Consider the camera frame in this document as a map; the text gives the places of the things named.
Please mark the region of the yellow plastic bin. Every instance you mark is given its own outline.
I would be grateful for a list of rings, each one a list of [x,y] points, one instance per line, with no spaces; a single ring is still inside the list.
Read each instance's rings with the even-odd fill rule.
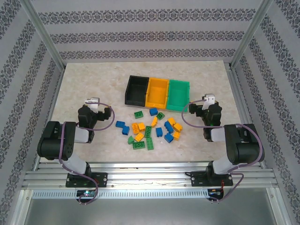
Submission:
[[[169,80],[149,78],[145,106],[149,108],[165,109],[168,99]]]

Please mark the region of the aluminium frame post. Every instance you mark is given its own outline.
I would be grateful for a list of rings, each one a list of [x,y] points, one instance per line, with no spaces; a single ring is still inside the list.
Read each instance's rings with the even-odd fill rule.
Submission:
[[[258,29],[261,21],[263,20],[265,14],[267,13],[269,7],[273,3],[273,0],[262,0],[259,8],[257,9],[247,31],[245,32],[241,43],[239,44],[231,63],[229,64],[230,69],[236,68],[239,60],[241,59],[244,51],[246,50],[248,44],[250,43],[252,37],[254,36],[256,30]]]
[[[51,39],[51,36],[47,31],[45,25],[43,24],[38,12],[34,8],[33,3],[31,2],[31,0],[19,0],[19,2],[25,10],[29,19],[31,20],[32,24],[34,25],[41,40],[44,42],[47,50],[49,51],[57,67],[60,69],[60,71],[64,70],[66,68],[64,60],[62,59],[59,51],[57,50],[53,40]]]

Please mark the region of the green plastic bin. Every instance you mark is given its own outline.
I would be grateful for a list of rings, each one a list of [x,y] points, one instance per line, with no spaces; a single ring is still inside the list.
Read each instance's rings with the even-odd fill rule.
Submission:
[[[181,112],[189,103],[190,83],[169,80],[166,109]]]

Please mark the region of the grey metal panel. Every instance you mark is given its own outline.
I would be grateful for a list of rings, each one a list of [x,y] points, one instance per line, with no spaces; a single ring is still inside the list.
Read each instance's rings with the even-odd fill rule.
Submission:
[[[104,199],[81,206],[75,200],[34,199],[25,225],[276,225],[265,202],[205,199]]]

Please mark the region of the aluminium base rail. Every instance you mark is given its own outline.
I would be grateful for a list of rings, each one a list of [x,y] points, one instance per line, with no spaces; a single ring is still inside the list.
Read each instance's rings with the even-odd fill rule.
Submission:
[[[91,163],[94,172],[107,173],[108,189],[191,189],[186,172],[205,171],[208,162],[175,163]],[[278,181],[273,169],[257,163],[243,167],[240,188],[277,188]],[[54,162],[41,162],[34,171],[27,171],[22,183],[23,190],[65,189],[67,171]]]

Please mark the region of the black plastic bin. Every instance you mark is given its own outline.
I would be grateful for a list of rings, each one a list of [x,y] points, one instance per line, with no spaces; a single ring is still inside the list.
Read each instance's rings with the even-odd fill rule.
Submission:
[[[125,104],[145,107],[149,78],[130,75],[125,91]]]

